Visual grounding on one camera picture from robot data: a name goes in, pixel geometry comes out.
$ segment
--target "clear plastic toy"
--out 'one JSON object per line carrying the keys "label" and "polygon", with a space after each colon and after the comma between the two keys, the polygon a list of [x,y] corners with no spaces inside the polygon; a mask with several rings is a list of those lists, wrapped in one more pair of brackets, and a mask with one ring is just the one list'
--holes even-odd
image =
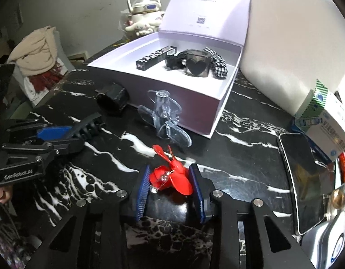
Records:
{"label": "clear plastic toy", "polygon": [[138,112],[141,118],[156,129],[156,135],[162,139],[170,139],[174,143],[189,147],[192,144],[190,136],[180,127],[179,114],[181,106],[165,90],[148,91],[148,97],[154,102],[154,110],[140,105]]}

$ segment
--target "clear plastic bag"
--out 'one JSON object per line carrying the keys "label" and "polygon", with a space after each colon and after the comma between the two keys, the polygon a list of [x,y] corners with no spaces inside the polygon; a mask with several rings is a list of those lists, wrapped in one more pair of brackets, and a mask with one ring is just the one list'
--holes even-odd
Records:
{"label": "clear plastic bag", "polygon": [[120,19],[118,29],[123,32],[123,39],[124,40],[134,40],[137,38],[135,32],[127,32],[125,28],[131,26],[129,23],[131,21],[131,14],[128,9],[125,9],[120,12]]}
{"label": "clear plastic bag", "polygon": [[179,126],[179,114],[181,106],[170,97],[165,90],[148,91],[148,96],[154,102],[154,110],[140,105],[138,113],[149,125],[154,126],[156,135],[162,139],[170,139],[172,142],[189,147],[192,144],[190,136]]}

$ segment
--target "white box lid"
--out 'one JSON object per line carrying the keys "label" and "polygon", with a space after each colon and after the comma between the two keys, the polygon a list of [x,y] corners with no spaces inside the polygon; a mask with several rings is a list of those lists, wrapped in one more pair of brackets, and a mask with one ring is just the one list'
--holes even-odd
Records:
{"label": "white box lid", "polygon": [[159,31],[212,37],[243,46],[251,0],[170,0]]}

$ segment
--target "black perfume bottle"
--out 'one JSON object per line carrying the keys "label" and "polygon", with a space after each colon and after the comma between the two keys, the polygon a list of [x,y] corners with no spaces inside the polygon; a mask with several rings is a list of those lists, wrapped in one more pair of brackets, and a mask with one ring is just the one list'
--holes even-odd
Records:
{"label": "black perfume bottle", "polygon": [[203,50],[189,49],[186,51],[185,73],[194,77],[209,75],[211,54]]}

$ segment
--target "black phone screen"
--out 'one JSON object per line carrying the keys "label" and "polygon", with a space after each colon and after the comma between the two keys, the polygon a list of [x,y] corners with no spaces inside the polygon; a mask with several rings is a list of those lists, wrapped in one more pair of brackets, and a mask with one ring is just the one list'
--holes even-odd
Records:
{"label": "black phone screen", "polygon": [[327,167],[315,163],[315,157],[304,135],[282,134],[279,139],[290,174],[288,176],[297,209],[298,233],[304,234],[323,220],[323,194],[333,191],[334,177]]}

